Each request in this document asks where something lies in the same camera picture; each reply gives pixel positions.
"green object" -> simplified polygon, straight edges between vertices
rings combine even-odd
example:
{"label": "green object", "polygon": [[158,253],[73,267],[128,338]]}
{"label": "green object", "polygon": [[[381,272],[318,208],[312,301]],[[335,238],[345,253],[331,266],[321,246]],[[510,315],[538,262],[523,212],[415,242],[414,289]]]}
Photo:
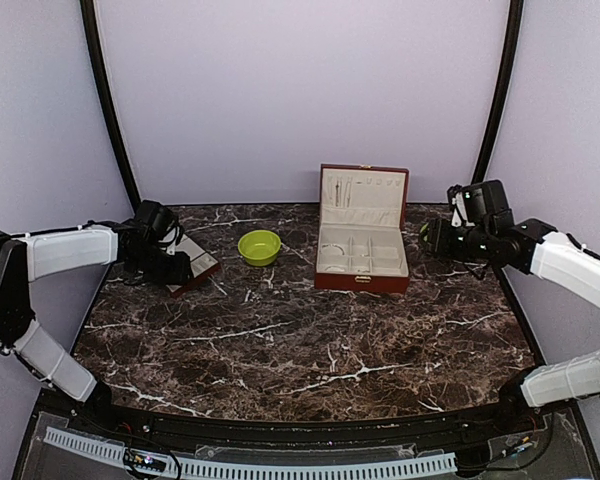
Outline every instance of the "green object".
{"label": "green object", "polygon": [[249,265],[266,267],[278,257],[280,237],[269,230],[254,230],[240,239],[238,251]]}

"green bowl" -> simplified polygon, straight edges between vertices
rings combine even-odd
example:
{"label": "green bowl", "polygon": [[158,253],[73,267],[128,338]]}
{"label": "green bowl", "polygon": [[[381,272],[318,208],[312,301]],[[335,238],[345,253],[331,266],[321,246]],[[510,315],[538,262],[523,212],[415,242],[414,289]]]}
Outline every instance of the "green bowl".
{"label": "green bowl", "polygon": [[278,257],[280,237],[269,230],[254,230],[240,239],[238,251],[249,265],[266,267]]}

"brown marble table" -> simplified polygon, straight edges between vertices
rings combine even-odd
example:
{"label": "brown marble table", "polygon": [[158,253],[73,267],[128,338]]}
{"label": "brown marble table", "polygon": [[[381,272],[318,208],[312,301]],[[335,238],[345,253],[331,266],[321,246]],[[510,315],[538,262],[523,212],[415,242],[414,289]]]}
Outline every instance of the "brown marble table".
{"label": "brown marble table", "polygon": [[[494,402],[533,364],[493,275],[481,282],[418,249],[420,226],[445,206],[407,206],[405,296],[313,288],[317,205],[174,210],[223,270],[171,299],[112,269],[75,356],[116,404],[240,420],[387,418]],[[237,252],[259,228],[283,241],[269,268]]]}

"black pole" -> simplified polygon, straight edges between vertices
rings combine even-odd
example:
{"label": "black pole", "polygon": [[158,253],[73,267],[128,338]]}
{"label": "black pole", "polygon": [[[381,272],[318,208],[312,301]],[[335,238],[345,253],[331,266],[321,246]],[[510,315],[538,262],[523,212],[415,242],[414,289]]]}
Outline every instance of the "black pole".
{"label": "black pole", "polygon": [[100,36],[98,35],[98,24],[96,21],[96,11],[93,0],[80,0],[80,8],[82,9],[82,23],[84,24],[84,34],[87,38],[87,47],[89,49],[89,57],[91,58],[91,68],[93,70],[93,78],[96,82],[98,96],[100,97],[100,107],[104,115],[104,121],[107,124],[111,147],[118,163],[118,169],[124,182],[124,187],[127,190],[129,202],[134,210],[138,208],[141,202],[138,185],[133,177],[131,164],[127,151],[124,148],[120,125],[118,125],[118,117],[113,106],[113,98],[109,81],[107,79],[107,70],[104,65],[104,57],[102,55],[102,46],[100,45]]}
{"label": "black pole", "polygon": [[489,120],[487,120],[487,128],[484,132],[482,147],[480,147],[480,154],[478,155],[478,161],[473,172],[471,183],[484,181],[487,169],[489,168],[493,146],[496,143],[500,121],[502,120],[504,103],[507,99],[507,92],[509,91],[513,61],[516,56],[516,47],[518,45],[518,34],[520,33],[520,24],[522,23],[523,5],[524,0],[511,0],[509,5],[509,19],[507,20],[507,31],[504,37],[498,80],[496,81],[491,111],[489,112]]}

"dark marble surface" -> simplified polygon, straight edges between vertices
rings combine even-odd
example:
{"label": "dark marble surface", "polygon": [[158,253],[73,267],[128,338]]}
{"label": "dark marble surface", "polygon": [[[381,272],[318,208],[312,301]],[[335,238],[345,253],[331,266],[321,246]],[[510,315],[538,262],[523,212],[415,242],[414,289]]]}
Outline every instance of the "dark marble surface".
{"label": "dark marble surface", "polygon": [[[317,205],[175,210],[223,270],[175,300],[112,270],[75,356],[117,404],[241,420],[387,418],[494,402],[533,364],[491,274],[480,282],[419,251],[420,226],[446,207],[408,205],[405,296],[313,288]],[[258,228],[283,242],[269,268],[237,252]]]}

